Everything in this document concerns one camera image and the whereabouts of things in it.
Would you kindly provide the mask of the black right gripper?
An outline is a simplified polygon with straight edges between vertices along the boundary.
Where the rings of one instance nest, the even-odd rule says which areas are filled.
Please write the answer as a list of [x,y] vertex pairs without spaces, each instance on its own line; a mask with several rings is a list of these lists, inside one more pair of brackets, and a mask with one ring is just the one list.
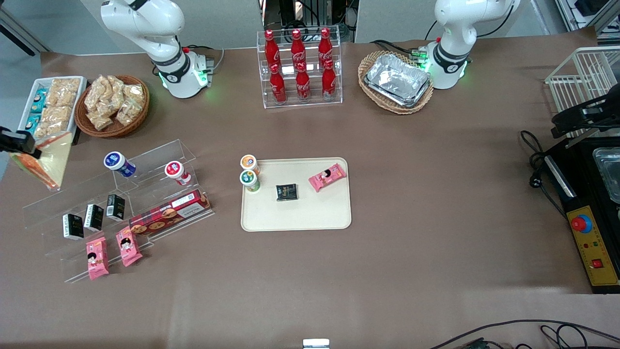
[[6,127],[0,127],[0,151],[7,153],[25,153],[34,159],[41,157],[41,150],[31,133],[26,130],[13,132]]

